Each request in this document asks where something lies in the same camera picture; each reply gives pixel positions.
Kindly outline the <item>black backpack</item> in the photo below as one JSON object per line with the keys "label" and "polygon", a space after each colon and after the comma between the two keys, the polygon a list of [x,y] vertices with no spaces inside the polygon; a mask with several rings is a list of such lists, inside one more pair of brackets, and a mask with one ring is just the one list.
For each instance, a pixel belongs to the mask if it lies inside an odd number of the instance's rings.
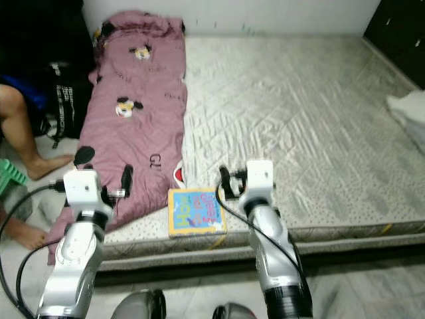
{"label": "black backpack", "polygon": [[51,106],[56,125],[54,147],[63,139],[79,139],[87,116],[88,103],[93,92],[88,72],[68,62],[50,62],[50,85],[52,86]]}

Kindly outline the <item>grey robot leg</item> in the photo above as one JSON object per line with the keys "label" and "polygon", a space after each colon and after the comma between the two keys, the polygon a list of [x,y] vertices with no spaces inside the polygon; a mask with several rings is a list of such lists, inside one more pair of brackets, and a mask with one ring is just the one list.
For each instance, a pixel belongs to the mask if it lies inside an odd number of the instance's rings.
{"label": "grey robot leg", "polygon": [[249,307],[242,304],[228,302],[216,307],[212,319],[258,319]]}
{"label": "grey robot leg", "polygon": [[145,289],[127,295],[110,319],[166,319],[166,298],[161,289]]}

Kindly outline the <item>grey robot left leg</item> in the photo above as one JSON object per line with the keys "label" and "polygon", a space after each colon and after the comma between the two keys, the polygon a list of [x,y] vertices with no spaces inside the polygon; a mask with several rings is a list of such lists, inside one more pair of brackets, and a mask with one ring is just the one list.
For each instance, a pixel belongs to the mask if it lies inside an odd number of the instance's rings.
{"label": "grey robot left leg", "polygon": [[127,295],[110,319],[166,319],[166,298],[161,289],[145,289]]}

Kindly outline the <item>pink cartoon print blanket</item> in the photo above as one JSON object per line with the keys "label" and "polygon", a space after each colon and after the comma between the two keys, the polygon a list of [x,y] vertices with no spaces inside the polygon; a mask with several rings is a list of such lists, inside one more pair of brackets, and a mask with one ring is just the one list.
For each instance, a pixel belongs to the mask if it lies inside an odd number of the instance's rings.
{"label": "pink cartoon print blanket", "polygon": [[94,70],[77,168],[93,168],[106,189],[121,189],[133,166],[131,192],[114,206],[107,232],[167,204],[182,166],[187,109],[183,21],[141,10],[110,16],[95,35]]}

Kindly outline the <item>colourful children's book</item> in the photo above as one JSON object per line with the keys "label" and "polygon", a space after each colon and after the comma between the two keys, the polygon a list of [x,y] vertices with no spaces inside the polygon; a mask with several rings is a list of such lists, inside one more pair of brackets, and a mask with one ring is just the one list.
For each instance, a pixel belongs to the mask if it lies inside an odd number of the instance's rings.
{"label": "colourful children's book", "polygon": [[188,237],[227,231],[226,215],[216,200],[215,189],[170,189],[168,191],[168,235]]}

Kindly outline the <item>black tufted headboard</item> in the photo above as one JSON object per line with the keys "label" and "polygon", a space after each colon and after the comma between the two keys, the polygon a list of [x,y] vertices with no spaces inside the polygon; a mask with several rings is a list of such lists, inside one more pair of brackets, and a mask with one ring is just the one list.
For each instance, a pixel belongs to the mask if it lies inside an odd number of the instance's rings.
{"label": "black tufted headboard", "polygon": [[365,38],[404,72],[425,72],[425,0],[381,0]]}

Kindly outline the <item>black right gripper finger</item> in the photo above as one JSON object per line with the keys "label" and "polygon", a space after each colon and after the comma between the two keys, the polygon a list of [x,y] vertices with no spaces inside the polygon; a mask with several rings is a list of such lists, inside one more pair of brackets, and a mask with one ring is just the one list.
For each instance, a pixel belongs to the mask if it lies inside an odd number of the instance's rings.
{"label": "black right gripper finger", "polygon": [[236,194],[234,194],[231,186],[231,177],[232,174],[225,166],[219,167],[220,173],[220,188],[222,189],[222,194],[224,194],[225,200],[234,200],[236,199]]}

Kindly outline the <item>white quilted mattress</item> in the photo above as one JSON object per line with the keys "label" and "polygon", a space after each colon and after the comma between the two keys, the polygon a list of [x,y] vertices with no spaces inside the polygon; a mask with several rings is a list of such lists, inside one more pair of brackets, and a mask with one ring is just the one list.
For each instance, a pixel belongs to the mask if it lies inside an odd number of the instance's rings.
{"label": "white quilted mattress", "polygon": [[189,37],[183,179],[274,164],[302,253],[425,243],[425,154],[386,109],[410,86],[355,37]]}

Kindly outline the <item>person's left bare leg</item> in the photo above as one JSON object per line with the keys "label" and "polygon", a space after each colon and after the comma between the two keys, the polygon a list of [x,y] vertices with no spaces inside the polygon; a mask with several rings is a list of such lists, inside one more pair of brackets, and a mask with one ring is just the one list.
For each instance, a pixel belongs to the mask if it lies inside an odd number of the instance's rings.
{"label": "person's left bare leg", "polygon": [[30,179],[42,179],[73,160],[70,154],[49,159],[40,155],[23,95],[4,84],[0,85],[0,120],[4,137],[18,153]]}

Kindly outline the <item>white pillow with print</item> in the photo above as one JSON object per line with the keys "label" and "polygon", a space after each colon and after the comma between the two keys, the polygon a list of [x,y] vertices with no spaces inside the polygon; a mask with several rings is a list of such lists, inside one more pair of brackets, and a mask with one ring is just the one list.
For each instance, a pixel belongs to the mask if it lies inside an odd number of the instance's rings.
{"label": "white pillow with print", "polygon": [[388,95],[386,107],[419,151],[425,154],[425,90],[415,90],[403,97]]}

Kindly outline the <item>grey robot right leg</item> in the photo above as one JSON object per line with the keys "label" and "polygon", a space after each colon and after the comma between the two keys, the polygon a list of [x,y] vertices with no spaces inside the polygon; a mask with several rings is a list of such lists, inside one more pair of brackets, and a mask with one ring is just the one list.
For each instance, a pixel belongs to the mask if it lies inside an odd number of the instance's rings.
{"label": "grey robot right leg", "polygon": [[249,307],[242,304],[228,302],[216,307],[212,319],[258,319]]}

